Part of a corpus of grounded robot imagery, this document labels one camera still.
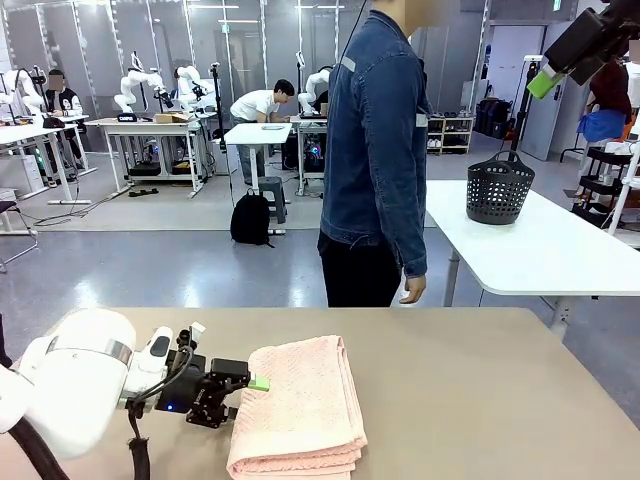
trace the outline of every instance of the beige tabletop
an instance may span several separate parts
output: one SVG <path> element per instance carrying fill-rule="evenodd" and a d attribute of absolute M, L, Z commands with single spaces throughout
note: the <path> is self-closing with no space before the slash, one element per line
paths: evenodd
<path fill-rule="evenodd" d="M 198 352 L 246 359 L 308 337 L 345 339 L 369 446 L 356 480 L 638 480 L 640 433 L 587 370 L 520 309 L 117 309 L 141 347 L 154 327 L 208 330 Z M 237 404 L 237 397 L 230 404 Z M 228 478 L 231 425 L 214 431 L 152 412 L 152 478 Z M 124 412 L 72 480 L 131 480 Z M 2 478 L 36 479 L 7 436 Z"/>

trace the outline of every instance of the black backpack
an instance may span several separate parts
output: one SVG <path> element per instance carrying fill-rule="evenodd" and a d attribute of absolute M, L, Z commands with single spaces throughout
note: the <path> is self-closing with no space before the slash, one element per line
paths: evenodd
<path fill-rule="evenodd" d="M 233 209 L 231 238 L 238 243 L 273 245 L 269 243 L 269 202 L 249 189 Z"/>

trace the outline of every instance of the person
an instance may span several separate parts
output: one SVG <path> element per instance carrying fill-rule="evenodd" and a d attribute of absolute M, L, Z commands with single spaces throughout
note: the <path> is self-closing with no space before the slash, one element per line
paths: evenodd
<path fill-rule="evenodd" d="M 273 90 L 256 90 L 249 92 L 231 105 L 231 122 L 233 126 L 241 123 L 287 123 L 289 117 L 277 117 L 276 112 L 281 104 L 287 103 L 296 91 L 288 80 L 280 79 Z M 240 165 L 244 183 L 251 185 L 251 157 L 249 147 L 238 145 L 240 153 Z M 258 177 L 264 177 L 264 153 L 260 150 L 257 154 Z"/>
<path fill-rule="evenodd" d="M 426 288 L 429 104 L 407 38 L 454 0 L 374 0 L 329 82 L 318 251 L 329 307 L 389 307 Z"/>
<path fill-rule="evenodd" d="M 76 92 L 67 86 L 67 79 L 62 70 L 53 69 L 49 72 L 49 88 L 45 92 L 45 97 L 47 98 L 47 111 L 54 117 L 75 117 L 83 114 L 80 99 Z M 78 124 L 79 130 L 84 131 L 86 129 L 82 122 L 78 122 Z M 71 152 L 77 160 L 76 167 L 84 168 L 80 162 L 82 153 L 76 143 L 74 131 L 65 130 L 64 134 L 71 147 Z M 49 152 L 49 158 L 53 158 L 51 152 Z M 54 162 L 52 162 L 51 167 L 54 172 L 57 171 L 57 166 Z"/>

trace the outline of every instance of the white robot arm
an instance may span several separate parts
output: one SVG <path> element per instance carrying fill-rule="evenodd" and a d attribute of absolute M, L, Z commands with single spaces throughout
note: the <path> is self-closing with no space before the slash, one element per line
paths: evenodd
<path fill-rule="evenodd" d="M 144 71 L 144 67 L 142 66 L 142 62 L 136 56 L 135 52 L 131 54 L 131 63 L 133 67 L 129 69 L 129 73 L 126 77 L 123 77 L 120 80 L 120 92 L 121 94 L 113 97 L 115 102 L 120 106 L 123 113 L 133 113 L 133 109 L 131 105 L 136 103 L 136 97 L 131 92 L 131 89 L 141 83 L 146 83 L 157 95 L 157 97 L 165 104 L 168 108 L 173 107 L 173 103 L 167 93 L 167 89 L 164 86 L 164 82 L 162 81 L 162 77 L 155 69 L 151 69 L 151 73 L 146 73 Z"/>
<path fill-rule="evenodd" d="M 311 103 L 316 101 L 316 86 L 321 83 L 329 83 L 329 75 L 331 72 L 328 69 L 322 69 L 318 73 L 309 75 L 307 79 L 307 85 L 305 91 L 298 95 L 298 101 L 302 105 L 302 111 L 305 115 L 318 114 L 313 110 Z"/>
<path fill-rule="evenodd" d="M 44 105 L 44 99 L 36 92 L 29 72 L 24 69 L 9 70 L 3 76 L 4 87 L 7 93 L 0 92 L 0 103 L 12 104 L 18 89 L 18 84 L 22 85 L 25 95 L 22 102 L 29 109 L 33 116 L 34 125 L 42 125 L 44 116 L 40 107 Z"/>
<path fill-rule="evenodd" d="M 0 433 L 24 417 L 56 458 L 87 453 L 118 406 L 165 377 L 172 340 L 171 329 L 160 327 L 136 352 L 135 330 L 123 315 L 102 309 L 69 315 L 51 336 L 29 345 L 17 370 L 0 366 Z"/>
<path fill-rule="evenodd" d="M 179 67 L 176 70 L 178 78 L 178 102 L 185 113 L 193 113 L 195 108 L 204 107 L 201 99 L 205 95 L 215 92 L 215 86 L 201 80 L 195 67 Z"/>

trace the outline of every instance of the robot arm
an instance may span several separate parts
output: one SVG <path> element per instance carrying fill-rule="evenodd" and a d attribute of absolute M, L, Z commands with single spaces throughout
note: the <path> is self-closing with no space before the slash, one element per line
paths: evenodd
<path fill-rule="evenodd" d="M 565 76 L 584 85 L 612 57 L 629 50 L 629 40 L 640 38 L 640 3 L 612 0 L 597 14 L 587 8 L 545 52 L 549 63 L 528 85 L 532 95 L 544 98 Z"/>
<path fill-rule="evenodd" d="M 164 86 L 164 82 L 162 81 L 160 74 L 155 69 L 151 69 L 151 73 L 146 73 L 142 66 L 142 62 L 140 62 L 140 59 L 136 55 L 136 52 L 131 54 L 131 63 L 133 66 L 129 69 L 129 73 L 127 73 L 126 77 L 123 77 L 122 80 L 120 80 L 121 93 L 113 97 L 115 102 L 122 109 L 122 112 L 133 113 L 131 105 L 136 103 L 136 97 L 133 95 L 131 90 L 133 87 L 140 85 L 141 83 L 146 83 L 153 88 L 155 94 L 154 98 L 158 98 L 167 106 L 167 108 L 173 107 L 173 102 L 171 101 L 171 97 Z M 142 92 L 142 97 L 146 111 L 147 103 L 144 98 L 144 91 Z"/>
<path fill-rule="evenodd" d="M 29 453 L 49 458 L 52 452 L 55 461 L 91 450 L 118 408 L 127 409 L 130 420 L 155 408 L 218 428 L 235 418 L 235 409 L 224 405 L 226 395 L 269 387 L 246 362 L 214 359 L 206 372 L 206 359 L 194 354 L 204 330 L 194 323 L 181 331 L 172 350 L 173 332 L 160 327 L 142 351 L 134 351 L 136 333 L 123 315 L 103 309 L 69 315 L 52 335 L 29 345 L 16 370 L 0 365 L 0 434 L 17 438 L 26 422 L 31 437 L 41 438 L 27 442 Z M 143 443 L 138 454 L 146 455 Z M 38 469 L 34 456 L 29 458 Z"/>
<path fill-rule="evenodd" d="M 40 107 L 44 105 L 44 99 L 36 92 L 29 72 L 24 69 L 9 70 L 4 74 L 3 82 L 7 93 L 0 93 L 0 103 L 12 104 L 18 90 L 18 84 L 22 85 L 25 93 L 22 97 L 22 102 L 33 116 L 33 123 L 42 125 L 44 117 Z"/>
<path fill-rule="evenodd" d="M 179 67 L 176 70 L 178 78 L 178 102 L 186 113 L 193 113 L 195 107 L 205 95 L 213 93 L 215 86 L 201 80 L 195 67 Z"/>
<path fill-rule="evenodd" d="M 307 84 L 305 86 L 305 91 L 298 95 L 298 101 L 300 102 L 300 105 L 302 105 L 302 111 L 306 115 L 312 115 L 313 113 L 316 113 L 316 114 L 318 113 L 318 112 L 314 112 L 313 108 L 311 107 L 311 103 L 315 102 L 317 98 L 316 86 L 320 85 L 321 83 L 328 84 L 330 73 L 331 72 L 328 69 L 322 69 L 318 73 L 309 75 L 309 78 L 307 79 Z"/>

